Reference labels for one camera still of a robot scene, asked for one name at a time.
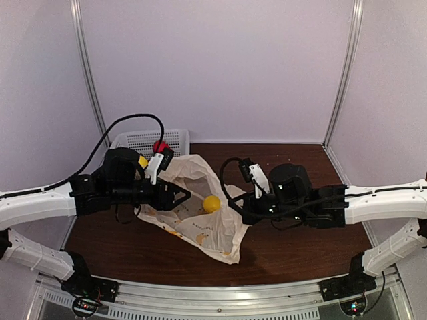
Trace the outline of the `yellow lemon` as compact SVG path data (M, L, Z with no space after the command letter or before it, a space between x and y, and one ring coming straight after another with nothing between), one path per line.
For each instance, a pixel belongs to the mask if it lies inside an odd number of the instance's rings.
M215 195L210 195L203 200L202 205L206 213L214 213L221 208L221 201Z
M149 165L149 161L143 155L139 156L138 163L143 169Z

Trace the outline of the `red apple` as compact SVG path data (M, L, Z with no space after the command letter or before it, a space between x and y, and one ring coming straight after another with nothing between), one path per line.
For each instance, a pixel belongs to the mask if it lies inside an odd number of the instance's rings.
M153 144L154 153L163 153L167 149L170 149L170 146L165 141L158 140Z

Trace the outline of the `banana print plastic bag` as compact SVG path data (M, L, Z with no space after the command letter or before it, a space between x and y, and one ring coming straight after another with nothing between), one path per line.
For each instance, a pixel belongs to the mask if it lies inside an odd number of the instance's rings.
M212 259L238 264L241 242L249 226L228 207L220 180L207 161L200 155L175 157L159 177L187 189L191 198L171 211L142 205L135 210L138 218L179 237ZM203 200L210 195L221 201L221 208L214 213L203 210Z

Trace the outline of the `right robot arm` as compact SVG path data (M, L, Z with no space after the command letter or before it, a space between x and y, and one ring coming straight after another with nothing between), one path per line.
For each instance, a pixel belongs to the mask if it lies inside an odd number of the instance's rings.
M426 246L426 180L383 187L333 185L314 188L306 169L291 163L264 175L258 164L240 163L254 191L228 199L249 224L261 219L292 218L316 229L345 227L381 219L408 222L383 243L352 258L342 289L356 294L390 265Z

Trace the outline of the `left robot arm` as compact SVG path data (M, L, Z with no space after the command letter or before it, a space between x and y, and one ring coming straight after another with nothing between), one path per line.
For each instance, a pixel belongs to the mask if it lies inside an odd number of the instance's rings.
M92 174L76 174L64 182L39 189L1 195L1 260L24 265L70 284L82 296L96 289L84 258L58 251L19 234L13 226L53 217L80 217L120 205L149 205L171 211L191 197L191 192L159 178L173 159L173 151L155 154L146 165L132 149L106 152Z

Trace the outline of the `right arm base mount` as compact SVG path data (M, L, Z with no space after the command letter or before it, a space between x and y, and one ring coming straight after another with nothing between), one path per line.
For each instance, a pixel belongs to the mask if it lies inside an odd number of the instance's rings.
M365 273L333 277L318 283L323 301L343 299L374 290L376 278Z

